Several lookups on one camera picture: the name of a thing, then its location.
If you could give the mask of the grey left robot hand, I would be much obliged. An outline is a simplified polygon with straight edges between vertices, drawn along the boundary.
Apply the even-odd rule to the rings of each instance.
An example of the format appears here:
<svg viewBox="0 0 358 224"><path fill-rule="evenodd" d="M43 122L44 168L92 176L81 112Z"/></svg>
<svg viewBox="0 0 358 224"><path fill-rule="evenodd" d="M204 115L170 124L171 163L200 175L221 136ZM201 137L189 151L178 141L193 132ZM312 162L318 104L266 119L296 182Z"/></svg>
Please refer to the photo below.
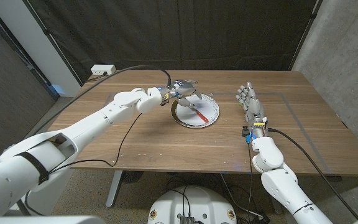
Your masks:
<svg viewBox="0 0 358 224"><path fill-rule="evenodd" d="M186 99L187 96L196 95L200 100L202 99L201 93L196 87L198 82L195 80L176 80L168 89L168 99L177 98L179 105L196 109L194 103Z"/></svg>

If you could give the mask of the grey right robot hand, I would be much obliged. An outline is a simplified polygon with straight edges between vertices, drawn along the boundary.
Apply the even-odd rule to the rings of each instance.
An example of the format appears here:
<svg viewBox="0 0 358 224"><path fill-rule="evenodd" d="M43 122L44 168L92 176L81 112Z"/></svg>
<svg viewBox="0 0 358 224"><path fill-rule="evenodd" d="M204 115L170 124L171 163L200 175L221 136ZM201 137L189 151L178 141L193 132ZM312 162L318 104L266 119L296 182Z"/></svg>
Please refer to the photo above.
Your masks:
<svg viewBox="0 0 358 224"><path fill-rule="evenodd" d="M246 112L245 119L250 132L250 140L265 137L267 117L265 116L264 106L257 98L251 82L241 85L240 89L237 90L236 99Z"/></svg>

